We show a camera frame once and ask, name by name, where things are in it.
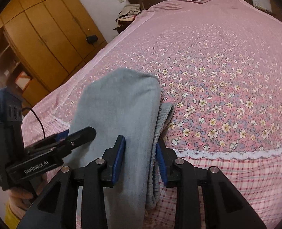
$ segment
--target white lace trim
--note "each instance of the white lace trim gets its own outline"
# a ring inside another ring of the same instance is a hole
[[[202,157],[214,160],[214,159],[258,159],[269,158],[272,156],[279,156],[282,154],[282,148],[268,151],[250,151],[250,152],[209,152],[209,151],[196,151],[196,150],[175,150],[178,157],[191,157],[194,159],[200,159]]]
[[[52,115],[52,118],[56,120],[59,124],[66,126],[68,129],[70,128],[70,123],[64,122],[62,119],[57,118],[56,116]]]

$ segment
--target black electronic device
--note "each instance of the black electronic device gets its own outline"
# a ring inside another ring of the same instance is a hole
[[[96,131],[86,127],[67,137],[54,134],[24,148],[21,100],[8,88],[0,89],[0,186],[14,186],[36,193],[30,180],[63,164],[62,158],[92,141]]]
[[[119,180],[125,138],[117,137],[113,148],[105,150],[87,166],[64,166],[28,209],[17,229],[74,229],[78,187],[83,186],[82,229],[108,229],[103,187],[112,188]]]
[[[198,186],[204,199],[206,229],[266,229],[246,199],[216,166],[194,167],[178,158],[159,139],[156,148],[161,179],[166,188],[177,188],[174,229],[200,229]]]
[[[88,44],[93,44],[97,42],[98,40],[99,38],[96,35],[90,35],[86,37],[86,41],[88,42]]]

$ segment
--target blue gripper pad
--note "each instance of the blue gripper pad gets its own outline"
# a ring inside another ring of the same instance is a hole
[[[65,137],[67,137],[68,135],[69,135],[69,129],[56,134],[55,140],[56,142],[58,142],[61,139],[64,139]]]
[[[119,180],[120,172],[121,172],[121,165],[123,161],[124,151],[125,151],[126,141],[124,136],[122,136],[120,146],[112,166],[112,183],[115,185],[116,182]]]
[[[168,183],[168,176],[166,173],[166,164],[163,158],[163,154],[162,154],[159,142],[156,145],[156,160],[158,161],[161,180],[164,183],[164,185],[166,186],[166,184]]]

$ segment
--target wardrobe door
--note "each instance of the wardrobe door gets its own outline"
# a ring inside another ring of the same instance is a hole
[[[92,18],[88,14],[85,7],[80,3],[79,0],[62,0],[74,19],[83,30],[83,32],[87,35],[96,35],[98,37],[98,41],[93,43],[94,47],[98,47],[102,42],[105,41],[103,35],[99,31],[96,24],[93,22]]]
[[[87,43],[86,34],[62,0],[46,0],[44,5],[82,58],[94,50],[94,46]]]
[[[68,76],[48,47],[39,37],[25,13],[17,15],[4,25],[13,47],[21,60],[44,86],[53,91]]]
[[[11,0],[8,3],[8,5],[1,12],[0,18],[3,24],[6,24],[7,22],[9,22],[12,18],[20,14],[21,12],[23,12],[23,8],[19,0]]]
[[[68,73],[74,70],[82,58],[58,27],[44,4],[39,3],[32,6],[25,13],[41,39],[65,70]]]
[[[35,106],[48,94],[49,92],[36,79],[32,79],[24,90],[22,97],[31,106]]]

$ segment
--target wooden wardrobe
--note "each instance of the wooden wardrobe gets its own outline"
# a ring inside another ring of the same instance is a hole
[[[11,0],[0,14],[0,88],[32,107],[106,45],[79,0]],[[31,78],[23,90],[15,83],[22,72]]]

